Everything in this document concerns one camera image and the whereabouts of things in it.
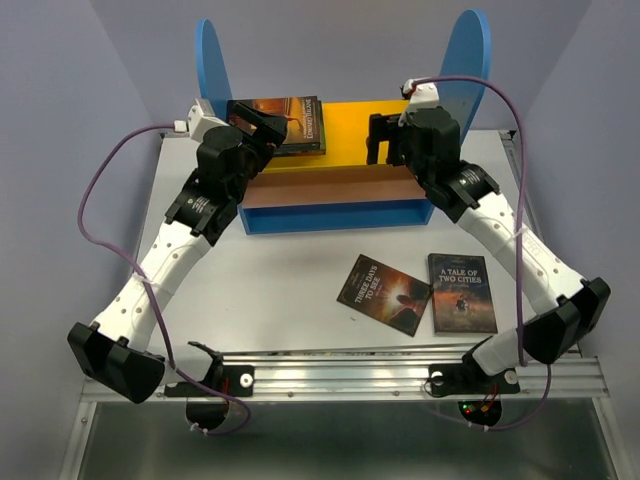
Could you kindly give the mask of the Little Women floral book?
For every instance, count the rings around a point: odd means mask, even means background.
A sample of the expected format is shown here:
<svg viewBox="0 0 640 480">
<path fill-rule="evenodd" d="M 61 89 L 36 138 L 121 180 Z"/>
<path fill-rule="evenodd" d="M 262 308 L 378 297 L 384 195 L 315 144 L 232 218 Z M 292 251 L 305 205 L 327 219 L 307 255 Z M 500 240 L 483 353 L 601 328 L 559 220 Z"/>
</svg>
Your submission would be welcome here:
<svg viewBox="0 0 640 480">
<path fill-rule="evenodd" d="M 275 157 L 325 155 L 326 147 L 319 142 L 282 144 L 274 151 Z"/>
</svg>

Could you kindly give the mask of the Edward Tulane brown book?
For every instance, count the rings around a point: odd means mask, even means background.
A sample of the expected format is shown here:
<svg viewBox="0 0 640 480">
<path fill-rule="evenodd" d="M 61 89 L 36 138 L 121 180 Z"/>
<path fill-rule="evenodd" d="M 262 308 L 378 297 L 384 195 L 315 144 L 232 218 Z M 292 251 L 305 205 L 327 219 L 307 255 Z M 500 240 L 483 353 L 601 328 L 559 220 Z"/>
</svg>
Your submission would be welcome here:
<svg viewBox="0 0 640 480">
<path fill-rule="evenodd" d="M 325 153 L 323 110 L 322 103 L 317 96 L 229 100 L 227 102 L 227 122 L 252 134 L 256 127 L 234 112 L 235 105 L 239 103 L 264 114 L 287 118 L 287 136 L 278 149 L 277 156 Z"/>
</svg>

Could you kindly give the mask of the Animal Farm book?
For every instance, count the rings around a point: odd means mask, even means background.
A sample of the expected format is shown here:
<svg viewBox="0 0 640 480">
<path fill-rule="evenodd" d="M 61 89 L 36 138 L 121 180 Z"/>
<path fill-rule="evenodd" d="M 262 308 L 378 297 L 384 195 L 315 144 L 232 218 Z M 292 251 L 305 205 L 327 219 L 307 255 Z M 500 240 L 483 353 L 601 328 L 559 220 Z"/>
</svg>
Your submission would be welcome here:
<svg viewBox="0 0 640 480">
<path fill-rule="evenodd" d="M 288 114 L 287 137 L 276 157 L 324 155 L 326 134 L 322 102 L 314 96 L 299 99 L 300 107 Z"/>
</svg>

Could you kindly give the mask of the Three Days To See book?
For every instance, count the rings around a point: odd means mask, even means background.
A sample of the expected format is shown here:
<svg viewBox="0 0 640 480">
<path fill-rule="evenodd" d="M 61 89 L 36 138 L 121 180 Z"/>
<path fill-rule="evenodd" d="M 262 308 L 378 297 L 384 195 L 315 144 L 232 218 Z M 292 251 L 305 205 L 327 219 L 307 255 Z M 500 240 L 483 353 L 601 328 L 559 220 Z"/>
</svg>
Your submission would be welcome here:
<svg viewBox="0 0 640 480">
<path fill-rule="evenodd" d="M 432 294 L 430 284 L 359 255 L 337 302 L 414 337 Z"/>
</svg>

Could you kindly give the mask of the Tale Of Two Cities book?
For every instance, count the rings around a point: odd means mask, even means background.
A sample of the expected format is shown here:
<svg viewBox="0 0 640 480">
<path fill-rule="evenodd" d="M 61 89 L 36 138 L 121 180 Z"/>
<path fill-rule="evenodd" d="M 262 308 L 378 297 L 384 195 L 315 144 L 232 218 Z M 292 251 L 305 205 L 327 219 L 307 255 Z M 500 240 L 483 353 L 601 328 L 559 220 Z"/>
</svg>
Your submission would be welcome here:
<svg viewBox="0 0 640 480">
<path fill-rule="evenodd" d="M 483 256 L 431 253 L 432 317 L 438 335 L 490 335 L 498 332 L 489 276 Z"/>
</svg>

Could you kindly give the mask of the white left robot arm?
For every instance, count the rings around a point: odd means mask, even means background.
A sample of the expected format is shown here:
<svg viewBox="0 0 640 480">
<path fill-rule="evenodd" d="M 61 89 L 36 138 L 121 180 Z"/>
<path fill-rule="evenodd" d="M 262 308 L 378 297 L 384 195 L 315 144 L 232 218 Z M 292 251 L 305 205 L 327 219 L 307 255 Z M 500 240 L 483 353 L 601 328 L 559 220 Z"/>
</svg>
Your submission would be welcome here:
<svg viewBox="0 0 640 480">
<path fill-rule="evenodd" d="M 253 131 L 226 123 L 205 99 L 196 100 L 186 119 L 167 125 L 167 130 L 187 134 L 196 142 L 196 167 L 170 204 L 142 261 L 86 230 L 81 232 L 90 243 L 129 263 L 132 275 L 89 324 L 75 324 L 67 340 L 86 376 L 135 404 L 169 383 L 168 372 L 178 369 L 171 348 L 164 355 L 147 350 L 155 329 L 168 333 L 163 310 L 234 221 L 250 181 L 286 139 L 286 117 L 244 104 L 235 105 L 234 112 Z"/>
</svg>

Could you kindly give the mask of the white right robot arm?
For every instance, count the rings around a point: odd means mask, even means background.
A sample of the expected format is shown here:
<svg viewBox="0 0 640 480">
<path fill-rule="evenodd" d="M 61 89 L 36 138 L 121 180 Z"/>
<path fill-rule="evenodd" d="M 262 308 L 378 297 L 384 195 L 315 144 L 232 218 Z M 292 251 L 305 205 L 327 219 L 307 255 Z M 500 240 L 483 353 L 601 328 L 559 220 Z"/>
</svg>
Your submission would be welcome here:
<svg viewBox="0 0 640 480">
<path fill-rule="evenodd" d="M 516 301 L 535 315 L 476 344 L 458 363 L 444 364 L 430 378 L 434 396 L 482 392 L 505 372 L 534 360 L 555 363 L 590 333 L 611 289 L 600 277 L 586 279 L 563 263 L 513 211 L 498 183 L 461 157 L 458 122 L 443 108 L 406 114 L 372 114 L 367 162 L 387 161 L 409 170 L 426 198 L 473 236 L 516 283 Z"/>
</svg>

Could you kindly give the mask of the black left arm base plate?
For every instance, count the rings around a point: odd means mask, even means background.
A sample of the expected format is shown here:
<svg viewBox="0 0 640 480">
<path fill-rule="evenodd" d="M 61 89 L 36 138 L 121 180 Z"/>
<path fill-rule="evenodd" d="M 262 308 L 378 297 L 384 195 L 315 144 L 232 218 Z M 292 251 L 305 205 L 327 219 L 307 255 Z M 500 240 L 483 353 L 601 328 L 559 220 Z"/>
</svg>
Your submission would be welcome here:
<svg viewBox="0 0 640 480">
<path fill-rule="evenodd" d="M 249 398 L 253 395 L 254 380 L 255 368 L 240 364 L 212 367 L 201 383 L 229 396 Z M 174 386 L 166 385 L 164 395 L 168 398 L 210 397 L 209 393 L 184 380 Z"/>
</svg>

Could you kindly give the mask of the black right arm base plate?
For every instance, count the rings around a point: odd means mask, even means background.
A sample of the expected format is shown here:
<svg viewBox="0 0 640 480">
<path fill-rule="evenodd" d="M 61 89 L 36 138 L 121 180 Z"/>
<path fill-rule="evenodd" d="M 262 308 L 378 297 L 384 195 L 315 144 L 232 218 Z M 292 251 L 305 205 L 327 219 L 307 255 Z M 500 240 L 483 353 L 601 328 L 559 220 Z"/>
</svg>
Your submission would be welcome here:
<svg viewBox="0 0 640 480">
<path fill-rule="evenodd" d="M 481 370 L 462 363 L 440 363 L 429 366 L 429 375 L 423 390 L 434 398 L 451 395 L 473 396 L 493 394 L 517 394 L 521 391 L 514 369 L 498 375 L 487 376 Z"/>
</svg>

